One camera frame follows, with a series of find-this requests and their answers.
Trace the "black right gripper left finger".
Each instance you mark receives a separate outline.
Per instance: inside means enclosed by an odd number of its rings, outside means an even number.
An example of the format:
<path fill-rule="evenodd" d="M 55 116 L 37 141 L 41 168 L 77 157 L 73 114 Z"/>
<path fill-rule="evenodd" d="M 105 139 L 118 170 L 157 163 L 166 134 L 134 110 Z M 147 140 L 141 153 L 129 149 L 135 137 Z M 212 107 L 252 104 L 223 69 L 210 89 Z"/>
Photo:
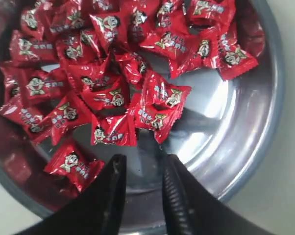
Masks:
<path fill-rule="evenodd" d="M 114 155 L 76 199 L 24 235 L 117 235 L 126 195 L 126 156 Z"/>

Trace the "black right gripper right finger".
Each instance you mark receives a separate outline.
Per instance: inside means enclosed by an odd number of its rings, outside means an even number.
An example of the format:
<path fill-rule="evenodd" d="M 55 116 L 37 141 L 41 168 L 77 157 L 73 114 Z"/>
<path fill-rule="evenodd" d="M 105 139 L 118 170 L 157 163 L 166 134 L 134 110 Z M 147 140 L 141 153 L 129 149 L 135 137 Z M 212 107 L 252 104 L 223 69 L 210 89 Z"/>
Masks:
<path fill-rule="evenodd" d="M 169 235 L 268 235 L 211 193 L 179 158 L 164 158 L 162 204 Z"/>

